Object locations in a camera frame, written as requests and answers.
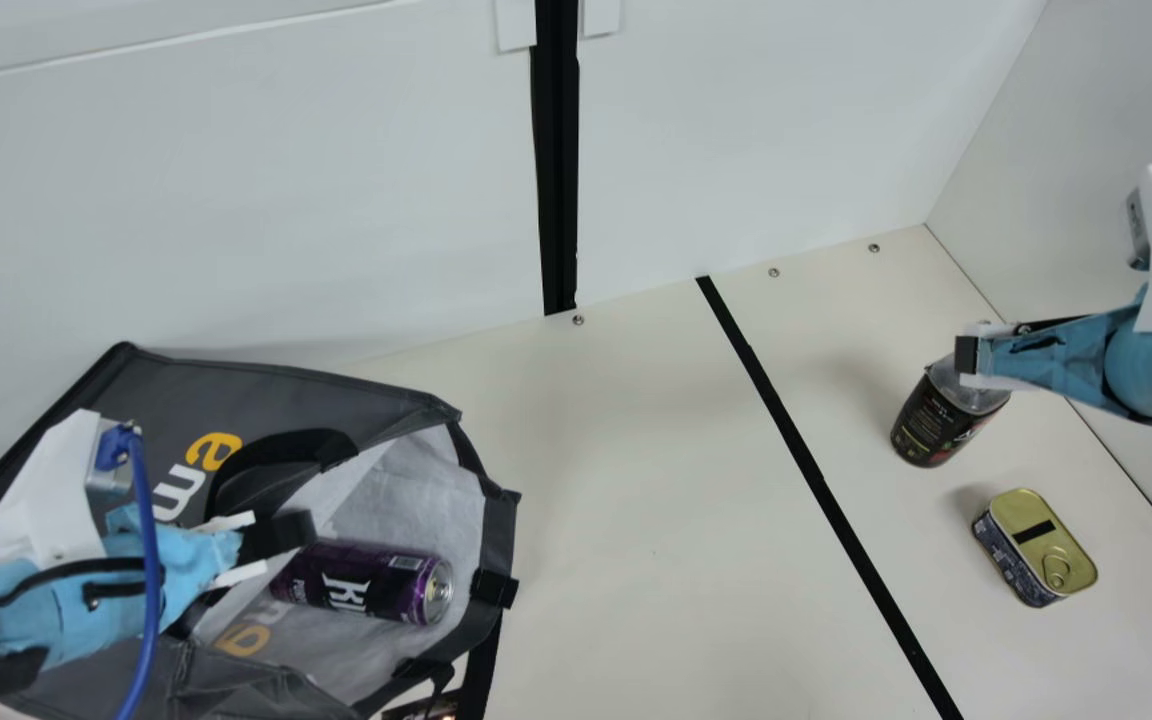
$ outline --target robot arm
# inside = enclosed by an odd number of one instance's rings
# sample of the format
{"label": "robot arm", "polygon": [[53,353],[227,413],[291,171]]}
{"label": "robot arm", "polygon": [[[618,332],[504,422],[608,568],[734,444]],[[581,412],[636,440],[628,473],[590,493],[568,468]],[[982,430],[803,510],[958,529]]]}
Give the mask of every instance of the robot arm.
{"label": "robot arm", "polygon": [[1152,167],[1128,211],[1132,266],[1149,271],[1137,300],[1085,318],[973,325],[955,346],[965,386],[1049,389],[1152,425]]}
{"label": "robot arm", "polygon": [[[131,425],[78,410],[47,430],[0,501],[0,696],[145,629],[145,544],[137,505],[92,521],[90,495],[126,492],[119,438]],[[306,511],[247,514],[182,529],[156,524],[166,628],[200,593],[266,570],[264,559],[314,540]]]}

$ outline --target bottle label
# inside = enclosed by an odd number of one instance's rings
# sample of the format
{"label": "bottle label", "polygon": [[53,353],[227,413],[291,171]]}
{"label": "bottle label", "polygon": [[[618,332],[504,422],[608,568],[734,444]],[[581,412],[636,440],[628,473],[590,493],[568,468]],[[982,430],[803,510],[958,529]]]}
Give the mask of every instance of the bottle label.
{"label": "bottle label", "polygon": [[976,437],[1001,409],[983,415],[961,410],[924,374],[896,418],[892,446],[915,465],[937,468]]}

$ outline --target white wall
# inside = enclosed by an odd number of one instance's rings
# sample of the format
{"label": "white wall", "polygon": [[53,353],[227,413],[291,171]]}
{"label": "white wall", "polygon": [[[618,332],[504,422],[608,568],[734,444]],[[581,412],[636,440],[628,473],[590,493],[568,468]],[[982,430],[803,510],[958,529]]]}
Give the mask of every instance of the white wall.
{"label": "white wall", "polygon": [[0,68],[393,0],[0,0]]}
{"label": "white wall", "polygon": [[[1152,0],[1052,0],[929,227],[1013,320],[1098,313],[1144,281],[1124,199],[1152,162]],[[1152,429],[1081,409],[1152,500]]]}
{"label": "white wall", "polygon": [[539,314],[494,32],[396,1],[0,71],[0,454],[119,340],[328,366]]}
{"label": "white wall", "polygon": [[1044,0],[626,0],[579,45],[604,300],[923,223]]}

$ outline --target can lid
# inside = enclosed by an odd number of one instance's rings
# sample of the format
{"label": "can lid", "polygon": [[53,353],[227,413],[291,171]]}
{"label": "can lid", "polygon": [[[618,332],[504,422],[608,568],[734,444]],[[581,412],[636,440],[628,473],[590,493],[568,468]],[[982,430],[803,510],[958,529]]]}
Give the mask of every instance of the can lid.
{"label": "can lid", "polygon": [[452,606],[452,566],[439,562],[425,582],[425,621],[431,626],[444,617]]}
{"label": "can lid", "polygon": [[990,501],[990,515],[1053,593],[1074,594],[1096,583],[1094,562],[1037,492],[1005,492]]}

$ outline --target black strap buckle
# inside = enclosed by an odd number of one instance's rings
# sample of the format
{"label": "black strap buckle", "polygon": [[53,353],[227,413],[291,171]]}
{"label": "black strap buckle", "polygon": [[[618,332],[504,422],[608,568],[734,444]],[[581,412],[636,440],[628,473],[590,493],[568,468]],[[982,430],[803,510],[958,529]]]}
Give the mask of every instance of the black strap buckle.
{"label": "black strap buckle", "polygon": [[513,607],[513,598],[518,593],[518,581],[485,568],[473,571],[470,583],[470,597],[482,600],[493,607]]}

